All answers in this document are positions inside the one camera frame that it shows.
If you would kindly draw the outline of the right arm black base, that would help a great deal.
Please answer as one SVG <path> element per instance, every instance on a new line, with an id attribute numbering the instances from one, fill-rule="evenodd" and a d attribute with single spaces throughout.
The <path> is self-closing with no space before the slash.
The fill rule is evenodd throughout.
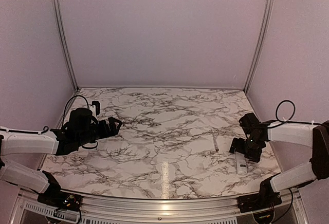
<path id="1" fill-rule="evenodd" d="M 282 203 L 279 195 L 269 182 L 262 182 L 258 193 L 238 197 L 237 204 L 241 213 L 273 208 Z"/>

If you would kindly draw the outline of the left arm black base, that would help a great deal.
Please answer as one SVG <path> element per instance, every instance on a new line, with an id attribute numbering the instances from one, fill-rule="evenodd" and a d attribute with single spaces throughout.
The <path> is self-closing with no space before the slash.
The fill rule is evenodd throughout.
<path id="1" fill-rule="evenodd" d="M 38 195 L 38 202 L 56 207 L 58 210 L 80 210 L 82 196 L 79 194 L 63 192 L 56 189 L 47 189 L 45 193 Z"/>

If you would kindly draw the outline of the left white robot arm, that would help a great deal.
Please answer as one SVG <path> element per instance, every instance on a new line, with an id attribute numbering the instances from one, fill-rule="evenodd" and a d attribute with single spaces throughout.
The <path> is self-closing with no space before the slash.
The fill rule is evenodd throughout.
<path id="1" fill-rule="evenodd" d="M 33 170 L 9 160 L 8 155 L 48 154 L 66 156 L 89 143 L 116 136 L 122 122 L 109 117 L 97 119 L 95 108 L 77 108 L 71 111 L 69 120 L 60 129 L 43 131 L 11 130 L 1 128 L 1 180 L 31 189 L 54 206 L 61 206 L 65 195 L 51 173 Z"/>

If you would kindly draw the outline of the clear handled screwdriver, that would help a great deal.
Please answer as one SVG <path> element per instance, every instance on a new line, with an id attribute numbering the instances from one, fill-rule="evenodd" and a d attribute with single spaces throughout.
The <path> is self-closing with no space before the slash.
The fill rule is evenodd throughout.
<path id="1" fill-rule="evenodd" d="M 219 148 L 218 148 L 218 144 L 217 144 L 217 136 L 216 136 L 216 134 L 212 134 L 212 138 L 213 138 L 214 149 L 215 149 L 216 152 L 219 152 Z"/>

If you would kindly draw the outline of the white remote control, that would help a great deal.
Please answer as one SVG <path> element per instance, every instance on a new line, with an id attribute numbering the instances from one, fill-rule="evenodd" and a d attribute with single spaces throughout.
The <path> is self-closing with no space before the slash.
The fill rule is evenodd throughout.
<path id="1" fill-rule="evenodd" d="M 247 164 L 246 159 L 243 154 L 236 152 L 236 171 L 238 175 L 246 175 L 247 174 Z"/>

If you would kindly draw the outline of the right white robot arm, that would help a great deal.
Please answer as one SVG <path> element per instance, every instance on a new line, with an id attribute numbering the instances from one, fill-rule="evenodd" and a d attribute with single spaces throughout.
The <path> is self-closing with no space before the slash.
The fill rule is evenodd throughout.
<path id="1" fill-rule="evenodd" d="M 266 142 L 286 142 L 310 147 L 308 162 L 264 180 L 254 202 L 260 208 L 271 203 L 275 194 L 315 180 L 328 178 L 328 123 L 303 123 L 286 120 L 260 122 L 254 113 L 239 119 L 247 138 L 233 138 L 229 152 L 240 153 L 253 162 L 259 162 Z"/>

